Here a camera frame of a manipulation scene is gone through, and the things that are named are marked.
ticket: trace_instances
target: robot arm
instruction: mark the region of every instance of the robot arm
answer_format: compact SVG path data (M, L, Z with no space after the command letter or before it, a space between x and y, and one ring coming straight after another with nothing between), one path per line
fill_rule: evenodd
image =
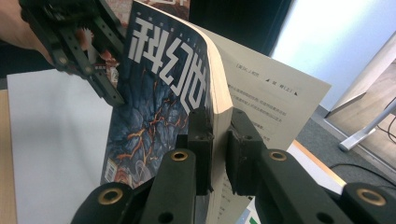
M89 29L93 46L108 50L120 62L125 32L105 0L20 0L21 16L49 52L56 69L87 79L109 105L123 99L106 74L95 71L75 37L77 29Z
M198 161L200 151L210 151L206 146L211 145L211 138L205 137L208 131L202 130L204 122L194 122L200 113L205 111L189 117L191 138L163 156L156 177L136 189L121 183L102 185L81 205L72 224L194 223L195 195L205 195L210 187L206 182L210 172L198 174L202 170L198 165L211 163ZM194 136L203 138L192 142ZM391 195L363 183L347 184L341 195L326 191L287 151L266 148L240 110L234 109L228 138L225 161L233 192L256 196L261 223L390 224L396 220L396 200Z

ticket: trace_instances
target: book page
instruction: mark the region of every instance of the book page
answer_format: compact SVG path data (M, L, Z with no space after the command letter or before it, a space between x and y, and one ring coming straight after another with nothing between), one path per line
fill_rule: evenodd
M268 148L286 150L330 85L202 30L219 49L233 105L247 113Z
M218 224L235 223L253 198L233 194L227 175L223 179L223 190L219 210Z

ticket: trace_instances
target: screw hole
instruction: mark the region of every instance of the screw hole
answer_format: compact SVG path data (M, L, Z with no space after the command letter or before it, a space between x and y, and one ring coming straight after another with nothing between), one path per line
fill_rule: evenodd
M274 161L285 161L287 159L284 153L278 151L270 152L270 158L273 159Z
M372 205L383 206L387 203L381 194L371 189L358 189L357 194L362 200Z
M334 223L334 220L332 219L332 217L325 213L317 213L317 218L319 219L319 221L326 223L326 224Z
M173 214L170 212L162 213L158 217L158 221L160 221L160 223L170 223L172 220L173 220Z
M122 198L122 190L118 188L105 189L98 197L98 202L103 205L113 204Z
M189 154L183 151L176 151L172 153L172 160L174 161L184 161L189 157Z

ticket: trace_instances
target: book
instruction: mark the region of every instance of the book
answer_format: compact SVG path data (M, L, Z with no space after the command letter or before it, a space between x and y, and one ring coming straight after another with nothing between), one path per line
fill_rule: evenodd
M204 106L214 135L211 211L221 197L233 109L219 52L188 22L137 1L128 23L117 87L126 104L112 111L101 182L136 188L154 177L177 135L187 133L189 112Z
M228 186L223 155L233 106L269 148L286 150L330 86L154 7L134 2L130 16L118 83L127 105L113 109L102 183L135 188L155 176L176 135L187 132L188 112L204 105L215 136L205 221L216 223Z

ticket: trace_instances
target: metal stand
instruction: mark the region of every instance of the metal stand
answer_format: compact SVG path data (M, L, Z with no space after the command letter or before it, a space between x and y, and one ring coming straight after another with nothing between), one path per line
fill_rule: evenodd
M392 111L396 109L396 100L394 100L385 110L378 115L371 123L369 123L366 127L361 129L360 131L352 134L346 140L341 142L338 146L343 151L349 151L354 146L356 146L359 142L363 141L366 137L368 137L371 133L375 132L375 126L380 123L384 118L386 118Z

